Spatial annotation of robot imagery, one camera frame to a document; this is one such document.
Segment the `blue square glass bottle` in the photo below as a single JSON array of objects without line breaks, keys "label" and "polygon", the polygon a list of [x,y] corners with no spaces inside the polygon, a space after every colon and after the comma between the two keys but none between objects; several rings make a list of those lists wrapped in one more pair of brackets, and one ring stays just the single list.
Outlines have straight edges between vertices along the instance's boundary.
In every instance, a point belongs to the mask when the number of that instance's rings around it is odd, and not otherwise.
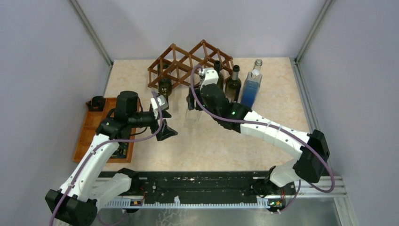
[{"label": "blue square glass bottle", "polygon": [[248,73],[242,88],[241,104],[249,108],[253,107],[260,89],[262,77],[259,69],[253,69]]}]

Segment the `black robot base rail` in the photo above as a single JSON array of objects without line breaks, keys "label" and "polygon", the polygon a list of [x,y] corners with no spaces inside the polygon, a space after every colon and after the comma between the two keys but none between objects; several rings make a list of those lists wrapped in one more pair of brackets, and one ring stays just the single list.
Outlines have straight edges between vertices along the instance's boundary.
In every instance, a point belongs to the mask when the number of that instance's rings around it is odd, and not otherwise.
[{"label": "black robot base rail", "polygon": [[296,193],[293,182],[282,188],[267,182],[268,171],[141,171],[133,188],[122,196],[144,196],[144,203],[172,203],[176,196],[183,204],[255,203],[256,198],[272,202]]}]

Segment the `white label wine bottle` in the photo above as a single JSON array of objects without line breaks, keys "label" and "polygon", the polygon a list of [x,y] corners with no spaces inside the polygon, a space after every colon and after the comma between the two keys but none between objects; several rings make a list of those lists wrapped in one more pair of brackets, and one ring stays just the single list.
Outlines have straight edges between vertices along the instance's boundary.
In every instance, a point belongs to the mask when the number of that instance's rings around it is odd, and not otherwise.
[{"label": "white label wine bottle", "polygon": [[221,72],[221,62],[219,60],[216,60],[214,62],[214,69],[216,70],[218,74],[218,80],[217,80],[217,86],[219,87],[220,90],[223,90],[223,85],[224,85],[224,77]]}]

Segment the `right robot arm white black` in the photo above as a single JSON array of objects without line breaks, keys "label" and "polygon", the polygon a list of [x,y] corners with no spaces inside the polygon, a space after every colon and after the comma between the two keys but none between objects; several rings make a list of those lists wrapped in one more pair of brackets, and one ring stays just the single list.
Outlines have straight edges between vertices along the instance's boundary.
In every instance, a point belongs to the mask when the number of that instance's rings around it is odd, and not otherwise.
[{"label": "right robot arm white black", "polygon": [[223,128],[259,138],[292,156],[292,160],[270,169],[265,180],[267,192],[277,194],[285,185],[299,180],[314,186],[324,172],[331,179],[331,187],[324,192],[333,191],[334,175],[327,164],[330,152],[323,132],[302,132],[266,119],[245,105],[230,102],[216,84],[192,85],[188,101]]}]

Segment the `small clear glass bottle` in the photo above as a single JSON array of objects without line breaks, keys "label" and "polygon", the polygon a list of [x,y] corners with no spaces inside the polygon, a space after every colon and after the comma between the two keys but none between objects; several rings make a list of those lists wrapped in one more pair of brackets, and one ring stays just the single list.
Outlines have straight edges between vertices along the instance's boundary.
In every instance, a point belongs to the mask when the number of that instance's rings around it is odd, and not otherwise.
[{"label": "small clear glass bottle", "polygon": [[188,129],[195,128],[199,123],[201,113],[202,111],[198,111],[196,109],[187,109],[185,113],[184,127]]}]

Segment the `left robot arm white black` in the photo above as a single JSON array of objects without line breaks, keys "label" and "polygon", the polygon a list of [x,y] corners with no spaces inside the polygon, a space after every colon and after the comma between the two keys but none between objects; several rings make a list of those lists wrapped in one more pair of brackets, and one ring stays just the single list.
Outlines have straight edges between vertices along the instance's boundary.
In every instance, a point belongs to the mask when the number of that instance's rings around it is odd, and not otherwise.
[{"label": "left robot arm white black", "polygon": [[108,181],[93,187],[103,167],[123,143],[137,143],[155,137],[162,141],[178,133],[168,127],[167,99],[152,92],[148,111],[140,108],[136,92],[122,91],[116,106],[100,122],[88,150],[73,173],[57,190],[50,189],[45,200],[56,219],[72,226],[89,226],[100,209],[118,195],[144,193],[139,173],[122,168]]}]

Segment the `dark green wine bottle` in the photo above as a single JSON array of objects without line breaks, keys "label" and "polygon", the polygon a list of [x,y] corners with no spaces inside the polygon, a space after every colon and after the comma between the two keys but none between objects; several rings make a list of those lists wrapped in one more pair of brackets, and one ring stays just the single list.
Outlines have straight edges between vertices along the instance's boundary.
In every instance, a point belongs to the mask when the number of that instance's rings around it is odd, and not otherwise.
[{"label": "dark green wine bottle", "polygon": [[[162,63],[162,69],[165,70],[169,67],[168,64]],[[160,77],[161,75],[161,66],[158,64],[157,74]],[[158,82],[158,92],[163,95],[167,102],[169,102],[168,97],[172,93],[172,81],[167,77],[162,77]]]}]

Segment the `brown label wine bottle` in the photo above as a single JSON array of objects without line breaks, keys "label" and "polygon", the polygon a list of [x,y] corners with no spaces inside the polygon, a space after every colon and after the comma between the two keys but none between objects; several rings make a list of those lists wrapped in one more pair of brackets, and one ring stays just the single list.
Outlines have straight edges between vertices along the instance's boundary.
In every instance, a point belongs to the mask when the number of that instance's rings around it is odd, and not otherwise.
[{"label": "brown label wine bottle", "polygon": [[239,72],[239,65],[234,65],[232,68],[232,74],[225,83],[225,96],[232,102],[237,102],[239,98],[240,88],[242,85],[239,78]]}]

